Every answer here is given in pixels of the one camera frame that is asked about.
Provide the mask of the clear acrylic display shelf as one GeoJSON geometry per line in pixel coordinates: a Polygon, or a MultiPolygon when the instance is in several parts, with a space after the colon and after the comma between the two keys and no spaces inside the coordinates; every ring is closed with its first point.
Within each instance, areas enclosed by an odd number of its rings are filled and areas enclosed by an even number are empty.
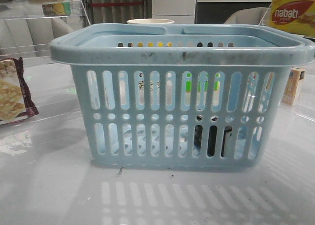
{"type": "Polygon", "coordinates": [[[86,15],[82,0],[64,2],[70,2],[70,15],[45,16],[43,4],[0,0],[0,60],[22,57],[24,68],[49,62],[50,42],[74,31],[71,22],[86,15]]]}

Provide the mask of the light blue plastic basket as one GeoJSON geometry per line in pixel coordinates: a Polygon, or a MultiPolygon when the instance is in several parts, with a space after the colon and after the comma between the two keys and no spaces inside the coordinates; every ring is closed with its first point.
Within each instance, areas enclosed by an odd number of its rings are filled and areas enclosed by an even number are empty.
{"type": "Polygon", "coordinates": [[[315,44],[258,25],[104,23],[56,38],[93,162],[237,169],[264,152],[292,68],[315,44]]]}

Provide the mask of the right clear acrylic shelf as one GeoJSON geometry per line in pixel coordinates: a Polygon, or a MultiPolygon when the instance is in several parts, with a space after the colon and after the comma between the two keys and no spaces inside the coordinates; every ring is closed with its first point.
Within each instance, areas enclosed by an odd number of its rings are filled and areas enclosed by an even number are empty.
{"type": "MultiPolygon", "coordinates": [[[[268,16],[270,15],[270,8],[271,6],[269,7],[269,14],[261,22],[261,24],[265,26],[268,26],[266,25],[266,21],[268,20],[268,16]]],[[[290,38],[297,38],[298,41],[303,40],[308,45],[311,46],[311,48],[309,48],[308,50],[304,48],[297,51],[297,54],[294,56],[296,58],[296,61],[293,64],[292,68],[305,68],[306,73],[314,77],[315,75],[315,58],[314,58],[315,37],[310,38],[310,37],[305,37],[304,35],[293,34],[289,32],[286,32],[286,33],[289,35],[290,38]]],[[[291,108],[291,110],[298,115],[301,115],[301,116],[303,115],[311,119],[315,118],[315,92],[314,90],[307,91],[306,88],[302,88],[300,92],[299,100],[295,105],[290,106],[283,103],[282,105],[286,106],[286,108],[291,108]]]]}

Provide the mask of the small beige carton box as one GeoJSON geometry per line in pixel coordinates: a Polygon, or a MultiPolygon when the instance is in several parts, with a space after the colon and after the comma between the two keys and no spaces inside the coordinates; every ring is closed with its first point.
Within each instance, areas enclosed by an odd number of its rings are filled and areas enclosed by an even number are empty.
{"type": "Polygon", "coordinates": [[[298,102],[305,79],[305,71],[305,68],[291,69],[282,98],[283,104],[293,106],[298,102]]]}

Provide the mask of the dark kitchen counter cabinet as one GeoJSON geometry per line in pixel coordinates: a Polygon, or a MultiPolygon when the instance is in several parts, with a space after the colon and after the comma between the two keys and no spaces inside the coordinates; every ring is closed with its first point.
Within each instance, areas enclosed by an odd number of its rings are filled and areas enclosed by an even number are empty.
{"type": "Polygon", "coordinates": [[[268,7],[271,0],[197,0],[195,23],[224,23],[234,12],[268,7]]]}

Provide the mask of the white refrigerator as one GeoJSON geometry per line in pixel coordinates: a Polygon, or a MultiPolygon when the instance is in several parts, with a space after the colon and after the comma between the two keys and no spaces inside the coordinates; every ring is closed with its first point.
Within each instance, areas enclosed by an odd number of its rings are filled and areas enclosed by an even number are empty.
{"type": "Polygon", "coordinates": [[[195,23],[196,0],[152,0],[152,17],[176,24],[195,23]]]}

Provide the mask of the yellow nabati wafer box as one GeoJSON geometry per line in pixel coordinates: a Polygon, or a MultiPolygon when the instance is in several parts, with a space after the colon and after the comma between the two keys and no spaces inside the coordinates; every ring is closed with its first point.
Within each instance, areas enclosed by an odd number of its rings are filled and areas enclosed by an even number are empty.
{"type": "Polygon", "coordinates": [[[272,0],[266,25],[314,38],[315,0],[272,0]]]}

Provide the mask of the green cartoon label bottle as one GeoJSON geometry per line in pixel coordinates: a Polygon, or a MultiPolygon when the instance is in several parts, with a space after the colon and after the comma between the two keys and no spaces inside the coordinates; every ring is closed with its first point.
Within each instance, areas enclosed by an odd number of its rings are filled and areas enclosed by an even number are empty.
{"type": "Polygon", "coordinates": [[[70,2],[61,2],[42,5],[45,16],[67,16],[71,14],[70,2]]]}

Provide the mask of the maroon cracker snack packet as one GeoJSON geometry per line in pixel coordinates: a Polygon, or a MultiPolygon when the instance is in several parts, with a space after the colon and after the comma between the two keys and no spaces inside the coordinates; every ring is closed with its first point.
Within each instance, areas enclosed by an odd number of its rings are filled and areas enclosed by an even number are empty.
{"type": "Polygon", "coordinates": [[[0,124],[20,122],[39,114],[24,79],[23,58],[0,61],[0,124]]]}

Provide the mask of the tissue pack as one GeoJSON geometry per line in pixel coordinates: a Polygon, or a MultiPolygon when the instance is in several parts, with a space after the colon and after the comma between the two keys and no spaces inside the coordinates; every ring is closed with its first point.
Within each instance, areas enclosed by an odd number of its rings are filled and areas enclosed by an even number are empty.
{"type": "Polygon", "coordinates": [[[211,158],[219,151],[224,157],[227,139],[233,127],[220,115],[224,94],[223,72],[182,75],[180,100],[181,125],[179,129],[180,156],[211,158]]]}

